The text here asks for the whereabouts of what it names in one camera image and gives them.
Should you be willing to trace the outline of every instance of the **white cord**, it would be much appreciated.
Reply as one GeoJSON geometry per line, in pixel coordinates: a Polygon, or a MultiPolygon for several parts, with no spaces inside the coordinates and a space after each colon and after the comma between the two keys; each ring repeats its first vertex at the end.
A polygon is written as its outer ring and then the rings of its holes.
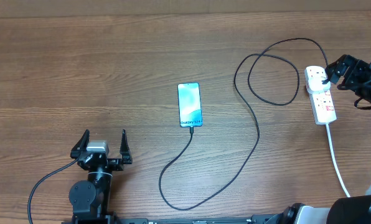
{"type": "Polygon", "coordinates": [[[328,143],[329,143],[329,150],[331,151],[331,157],[332,157],[332,162],[334,163],[335,171],[337,178],[339,179],[340,185],[343,188],[343,191],[345,192],[347,197],[350,197],[349,192],[347,191],[345,184],[343,183],[342,177],[340,176],[339,169],[337,168],[336,165],[336,159],[335,159],[335,154],[334,154],[334,148],[332,147],[332,138],[331,138],[331,132],[329,131],[329,124],[326,123],[325,127],[327,128],[327,135],[328,135],[328,143]]]}

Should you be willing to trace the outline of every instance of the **power strip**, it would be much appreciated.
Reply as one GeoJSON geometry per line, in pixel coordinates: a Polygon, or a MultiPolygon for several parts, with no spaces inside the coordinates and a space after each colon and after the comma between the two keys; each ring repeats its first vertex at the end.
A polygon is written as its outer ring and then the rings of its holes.
{"type": "Polygon", "coordinates": [[[322,84],[327,79],[325,69],[308,66],[304,70],[306,88],[309,92],[311,109],[316,124],[327,124],[336,120],[334,102],[329,88],[331,83],[322,84]]]}

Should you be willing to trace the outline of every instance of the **black wire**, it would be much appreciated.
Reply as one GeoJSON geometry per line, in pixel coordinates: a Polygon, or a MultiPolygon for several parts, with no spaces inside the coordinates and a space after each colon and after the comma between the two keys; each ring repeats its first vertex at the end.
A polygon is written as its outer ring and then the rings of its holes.
{"type": "Polygon", "coordinates": [[[253,63],[253,65],[252,65],[252,67],[251,67],[251,69],[250,69],[250,71],[249,71],[249,74],[248,74],[248,86],[249,86],[249,89],[252,91],[252,93],[253,93],[257,98],[259,98],[260,100],[262,100],[262,101],[264,101],[264,102],[266,102],[266,103],[269,103],[269,104],[271,104],[271,105],[276,105],[276,106],[285,106],[285,105],[288,105],[288,104],[292,103],[292,101],[296,98],[296,95],[298,94],[298,91],[299,91],[299,84],[300,84],[300,81],[299,81],[299,72],[298,72],[298,69],[296,68],[296,66],[295,66],[292,62],[290,62],[289,60],[286,60],[286,59],[283,58],[283,57],[279,57],[279,56],[275,56],[275,55],[268,55],[268,54],[265,54],[265,52],[267,52],[267,51],[268,51],[272,46],[274,46],[274,45],[276,45],[276,44],[280,44],[280,43],[282,43],[282,42],[287,42],[287,41],[290,41],[290,40],[308,40],[308,41],[311,41],[311,42],[315,43],[315,44],[320,48],[320,50],[321,50],[321,52],[322,52],[322,54],[323,54],[323,56],[324,56],[325,63],[326,63],[326,65],[328,66],[328,60],[327,60],[327,57],[326,57],[326,55],[325,55],[325,53],[324,53],[324,50],[321,48],[321,46],[320,46],[316,41],[314,41],[314,40],[312,40],[312,39],[308,39],[308,38],[293,38],[293,39],[282,40],[282,41],[279,41],[279,42],[277,42],[277,43],[275,43],[275,44],[271,44],[268,48],[266,48],[266,49],[265,49],[262,53],[260,53],[260,54],[251,54],[251,55],[248,55],[247,57],[245,57],[245,58],[242,60],[242,62],[239,64],[237,70],[235,71],[235,74],[234,74],[234,81],[233,81],[233,83],[234,83],[235,90],[236,90],[237,93],[240,95],[241,99],[245,102],[245,104],[249,107],[249,110],[250,110],[250,112],[252,113],[253,119],[255,120],[256,130],[257,130],[257,139],[256,139],[256,143],[255,143],[255,145],[253,146],[252,150],[250,151],[250,153],[249,153],[247,159],[245,160],[245,162],[242,164],[240,170],[237,172],[237,174],[234,176],[234,178],[233,178],[232,180],[230,180],[229,183],[227,183],[224,187],[222,187],[219,191],[217,191],[216,193],[214,193],[213,195],[211,195],[211,196],[208,197],[207,199],[205,199],[205,200],[199,202],[198,204],[196,204],[196,205],[194,205],[194,206],[191,206],[191,207],[189,207],[189,208],[177,208],[177,207],[171,205],[171,204],[166,200],[166,198],[163,196],[162,189],[161,189],[161,179],[162,179],[163,173],[165,173],[166,169],[169,168],[169,166],[172,165],[172,164],[173,164],[173,163],[174,163],[178,158],[180,158],[180,156],[184,153],[184,151],[185,151],[185,150],[188,148],[188,146],[190,145],[191,140],[192,140],[192,135],[193,135],[193,133],[194,133],[194,130],[192,130],[192,131],[190,130],[191,137],[190,137],[190,140],[189,140],[188,144],[185,146],[185,148],[180,152],[180,154],[179,154],[176,158],[174,158],[170,163],[168,163],[168,164],[163,168],[163,170],[162,170],[162,172],[161,172],[161,175],[159,176],[159,193],[161,193],[161,196],[162,196],[162,198],[163,198],[163,201],[165,201],[166,204],[167,204],[168,206],[170,206],[170,207],[173,208],[173,209],[180,210],[180,211],[187,211],[187,210],[191,210],[191,209],[193,209],[193,208],[195,208],[195,207],[198,207],[199,205],[202,205],[203,203],[207,202],[208,200],[210,200],[211,198],[215,197],[215,196],[218,195],[220,192],[222,192],[223,190],[225,190],[225,189],[226,189],[230,184],[232,184],[232,182],[234,182],[234,180],[235,180],[235,179],[240,175],[242,169],[243,169],[243,168],[245,167],[245,165],[247,164],[249,158],[252,156],[253,152],[255,151],[255,149],[256,149],[256,147],[257,147],[257,145],[258,145],[258,143],[259,143],[259,139],[260,139],[260,129],[259,129],[259,123],[258,123],[258,120],[257,120],[257,118],[256,118],[256,114],[255,114],[255,112],[253,111],[252,107],[249,105],[249,103],[247,102],[247,100],[246,100],[246,99],[243,97],[243,95],[240,93],[240,91],[239,91],[239,89],[238,89],[238,87],[237,87],[236,79],[237,79],[238,71],[239,71],[239,69],[241,68],[241,66],[243,65],[243,63],[244,63],[244,61],[245,61],[246,59],[248,59],[248,58],[250,58],[250,57],[252,57],[252,56],[258,56],[258,57],[256,58],[255,62],[253,63]],[[253,88],[252,88],[252,86],[250,85],[250,75],[251,75],[251,73],[252,73],[253,67],[255,66],[256,62],[257,62],[257,61],[259,60],[259,58],[262,57],[262,56],[265,56],[265,57],[272,57],[272,58],[280,59],[280,60],[282,60],[282,61],[284,61],[284,62],[290,64],[290,65],[295,69],[295,71],[296,71],[296,76],[297,76],[297,78],[298,78],[298,85],[297,85],[297,87],[296,87],[295,95],[292,97],[292,99],[291,99],[289,102],[287,102],[287,103],[274,103],[274,102],[271,102],[271,101],[268,101],[268,100],[263,99],[261,96],[257,95],[257,93],[255,93],[255,92],[253,91],[253,88]]]}
{"type": "Polygon", "coordinates": [[[34,193],[35,193],[35,190],[36,188],[47,178],[53,176],[54,174],[60,172],[60,171],[63,171],[65,170],[66,168],[74,165],[76,162],[78,162],[79,160],[79,157],[77,159],[75,159],[74,161],[70,162],[69,164],[57,169],[56,171],[53,171],[47,175],[45,175],[43,178],[41,178],[34,186],[34,188],[32,189],[31,191],[31,194],[29,195],[29,200],[28,200],[28,220],[29,220],[29,223],[30,224],[33,224],[33,221],[32,221],[32,215],[31,215],[31,201],[32,201],[32,197],[34,196],[34,193]]]}

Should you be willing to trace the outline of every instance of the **wooden table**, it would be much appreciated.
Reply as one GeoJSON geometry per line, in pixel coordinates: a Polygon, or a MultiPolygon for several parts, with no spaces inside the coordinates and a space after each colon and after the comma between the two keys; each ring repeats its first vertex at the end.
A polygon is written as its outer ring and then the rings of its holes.
{"type": "MultiPolygon", "coordinates": [[[[128,132],[134,164],[113,177],[110,208],[120,217],[247,217],[281,212],[294,202],[330,207],[344,197],[329,154],[326,130],[314,124],[303,70],[325,66],[306,41],[270,50],[301,72],[288,106],[268,105],[250,93],[241,68],[240,91],[255,110],[259,145],[238,179],[188,212],[169,208],[158,191],[162,168],[189,140],[179,127],[177,84],[199,82],[204,126],[164,175],[167,199],[178,207],[200,202],[239,170],[256,141],[256,128],[235,93],[235,69],[248,54],[292,37],[318,41],[330,62],[343,54],[371,61],[371,11],[102,16],[0,19],[0,223],[27,223],[34,184],[71,161],[85,129],[106,139],[118,156],[128,132]]],[[[261,59],[256,92],[288,101],[296,74],[279,60],[261,59]]],[[[371,183],[371,111],[353,107],[351,91],[332,86],[338,120],[331,124],[340,172],[351,195],[371,183]]],[[[54,175],[32,201],[35,223],[72,215],[70,187],[87,178],[78,166],[54,175]]]]}

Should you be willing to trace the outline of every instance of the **phone screen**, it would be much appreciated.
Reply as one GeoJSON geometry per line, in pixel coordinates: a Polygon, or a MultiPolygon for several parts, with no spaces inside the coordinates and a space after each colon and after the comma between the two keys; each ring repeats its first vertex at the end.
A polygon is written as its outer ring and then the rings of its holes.
{"type": "Polygon", "coordinates": [[[202,126],[202,110],[200,106],[199,84],[179,84],[180,126],[202,126]]]}

